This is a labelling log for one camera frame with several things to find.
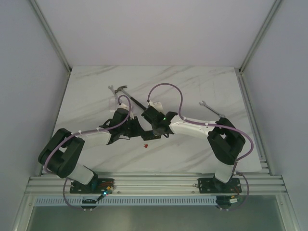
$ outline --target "white vent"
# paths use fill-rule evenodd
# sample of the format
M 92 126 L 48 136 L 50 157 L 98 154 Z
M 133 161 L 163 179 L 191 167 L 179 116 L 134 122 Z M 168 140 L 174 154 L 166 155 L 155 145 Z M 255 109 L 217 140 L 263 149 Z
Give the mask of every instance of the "white vent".
M 83 205 L 82 200 L 97 197 L 68 196 L 71 205 Z M 63 206 L 66 205 L 61 196 L 39 196 L 35 206 Z M 109 196 L 97 205 L 217 205 L 215 196 Z

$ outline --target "white wall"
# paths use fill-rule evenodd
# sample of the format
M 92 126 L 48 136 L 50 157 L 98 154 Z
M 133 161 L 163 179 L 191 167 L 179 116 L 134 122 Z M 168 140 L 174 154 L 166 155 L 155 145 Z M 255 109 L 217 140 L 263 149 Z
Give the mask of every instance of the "white wall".
M 285 0 L 245 76 L 302 230 L 308 207 L 308 1 Z
M 66 72 L 26 0 L 0 1 L 0 226 L 9 231 L 51 135 Z
M 37 0 L 74 65 L 240 67 L 274 0 Z

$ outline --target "mounting plate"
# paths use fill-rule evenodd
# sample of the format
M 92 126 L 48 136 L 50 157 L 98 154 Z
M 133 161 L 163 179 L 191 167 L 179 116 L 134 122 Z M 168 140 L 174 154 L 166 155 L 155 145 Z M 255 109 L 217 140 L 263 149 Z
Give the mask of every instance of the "mounting plate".
M 228 183 L 224 184 L 224 187 L 219 191 L 214 184 L 213 178 L 199 178 L 198 184 L 199 193 L 201 194 L 213 194 L 213 193 L 241 193 L 242 187 L 239 178 L 231 178 Z
M 114 179 L 112 178 L 98 178 L 94 182 L 88 185 L 84 185 L 79 183 L 78 181 L 74 181 L 71 184 L 70 193 L 71 194 L 102 194 L 107 190 L 108 186 L 114 185 Z

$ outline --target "white marble surface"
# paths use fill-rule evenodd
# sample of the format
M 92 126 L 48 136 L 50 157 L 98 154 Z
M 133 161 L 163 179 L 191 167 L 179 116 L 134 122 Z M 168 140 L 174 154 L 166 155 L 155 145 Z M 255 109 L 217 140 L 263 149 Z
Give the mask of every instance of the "white marble surface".
M 113 95 L 108 85 L 115 88 L 127 85 L 127 92 L 146 105 L 150 89 L 163 82 L 175 84 L 182 90 L 182 115 L 218 120 L 217 115 L 199 105 L 204 100 L 225 114 L 238 129 L 252 136 L 234 68 L 206 66 L 75 66 L 55 131 L 59 128 L 71 132 L 93 129 L 111 118 L 109 103 L 113 102 Z M 151 100 L 160 101 L 165 112 L 177 112 L 180 95 L 172 87 L 161 86 L 154 90 Z M 139 116 L 143 128 L 150 130 L 151 126 L 140 116 L 141 109 L 134 105 L 133 112 Z M 247 141 L 240 155 L 249 148 Z M 95 171 L 214 173 L 217 160 L 207 140 L 171 135 L 154 141 L 132 138 L 108 146 L 92 146 L 82 151 L 79 163 Z M 256 149 L 239 162 L 237 170 L 261 170 Z

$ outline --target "glass panel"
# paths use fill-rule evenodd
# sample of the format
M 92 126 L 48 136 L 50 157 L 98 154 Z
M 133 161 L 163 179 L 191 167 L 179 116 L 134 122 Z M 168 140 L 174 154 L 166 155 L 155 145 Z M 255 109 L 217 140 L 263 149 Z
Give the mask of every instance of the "glass panel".
M 232 212 L 213 206 L 104 206 L 92 212 L 35 207 L 27 231 L 283 231 L 275 196 L 250 196 Z

